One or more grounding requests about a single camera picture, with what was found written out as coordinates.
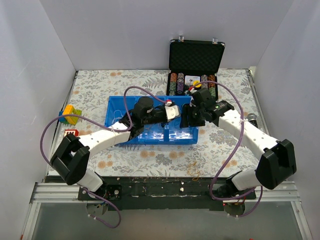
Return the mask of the blue plastic divided bin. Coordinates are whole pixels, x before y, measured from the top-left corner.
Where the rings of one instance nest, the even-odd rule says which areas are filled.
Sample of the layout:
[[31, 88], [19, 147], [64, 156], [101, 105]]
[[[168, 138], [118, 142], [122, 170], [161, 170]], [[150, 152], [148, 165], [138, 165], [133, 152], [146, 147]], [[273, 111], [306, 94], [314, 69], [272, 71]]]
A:
[[[110, 127], [126, 115], [124, 98], [110, 96], [108, 100], [104, 125]], [[146, 125], [144, 131], [134, 139], [128, 141], [133, 145], [192, 145], [198, 142], [199, 128], [180, 128], [180, 118], [176, 118], [166, 125]]]

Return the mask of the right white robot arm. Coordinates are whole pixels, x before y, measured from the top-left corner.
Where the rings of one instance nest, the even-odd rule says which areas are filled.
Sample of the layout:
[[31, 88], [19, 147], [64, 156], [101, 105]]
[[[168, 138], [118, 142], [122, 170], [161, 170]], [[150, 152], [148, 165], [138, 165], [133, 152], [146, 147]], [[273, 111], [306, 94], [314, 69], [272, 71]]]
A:
[[241, 114], [227, 101], [217, 102], [207, 88], [190, 94], [191, 102], [184, 104], [180, 127], [200, 127], [213, 123], [233, 135], [258, 159], [257, 167], [241, 170], [226, 179], [213, 191], [215, 198], [237, 199], [246, 190], [265, 187], [273, 190], [297, 171], [294, 145], [267, 135], [241, 118]]

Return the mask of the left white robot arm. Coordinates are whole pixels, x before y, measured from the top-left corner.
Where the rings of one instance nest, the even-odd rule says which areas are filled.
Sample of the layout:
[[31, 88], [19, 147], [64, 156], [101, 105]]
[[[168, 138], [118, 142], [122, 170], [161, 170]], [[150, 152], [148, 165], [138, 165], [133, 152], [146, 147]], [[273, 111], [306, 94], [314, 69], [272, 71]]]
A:
[[77, 184], [89, 190], [95, 200], [106, 196], [103, 179], [88, 169], [89, 159], [117, 144], [126, 143], [139, 136], [145, 125], [167, 124], [180, 116], [179, 107], [167, 100], [155, 107], [150, 97], [140, 97], [133, 109], [107, 129], [87, 135], [66, 135], [50, 159], [50, 165], [68, 185]]

